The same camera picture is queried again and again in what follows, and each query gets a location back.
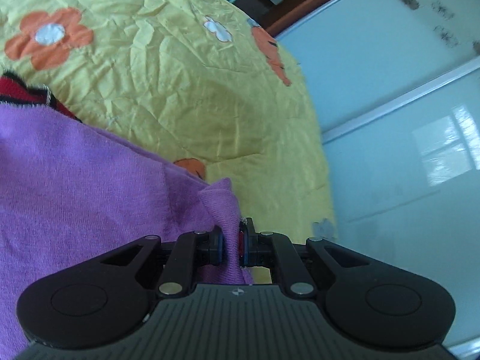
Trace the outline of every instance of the purple sweater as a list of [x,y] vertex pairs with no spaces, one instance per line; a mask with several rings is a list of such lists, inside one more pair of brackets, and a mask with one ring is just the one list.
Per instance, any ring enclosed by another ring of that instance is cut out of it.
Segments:
[[251,281],[238,265],[239,206],[160,157],[48,107],[0,104],[0,359],[26,346],[15,306],[33,281],[148,234],[222,227],[227,259],[209,282]]

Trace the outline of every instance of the yellow blanket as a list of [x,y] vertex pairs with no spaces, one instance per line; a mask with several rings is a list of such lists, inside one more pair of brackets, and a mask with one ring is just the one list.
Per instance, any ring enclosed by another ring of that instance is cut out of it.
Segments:
[[333,222],[301,70],[227,1],[1,0],[0,24],[5,68],[84,123],[231,178],[258,231],[304,242]]

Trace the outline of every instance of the silver screw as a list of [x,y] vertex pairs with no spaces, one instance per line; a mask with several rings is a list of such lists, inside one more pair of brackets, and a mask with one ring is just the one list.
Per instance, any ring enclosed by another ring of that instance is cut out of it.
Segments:
[[307,295],[314,290],[314,286],[308,283],[295,283],[291,285],[290,289],[297,295]]
[[158,290],[165,295],[175,295],[183,290],[183,287],[175,282],[163,283]]

